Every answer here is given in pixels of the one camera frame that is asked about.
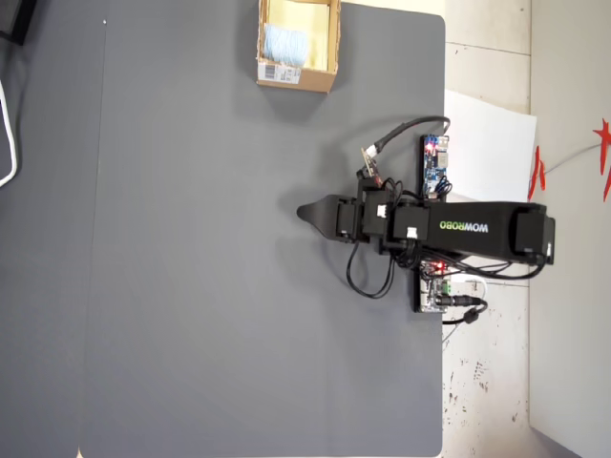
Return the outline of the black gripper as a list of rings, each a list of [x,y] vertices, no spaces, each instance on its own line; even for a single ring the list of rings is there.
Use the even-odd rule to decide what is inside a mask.
[[[360,208],[339,208],[336,211],[326,207],[299,207],[297,217],[310,224],[325,239],[336,239],[344,243],[359,243],[364,240]]]

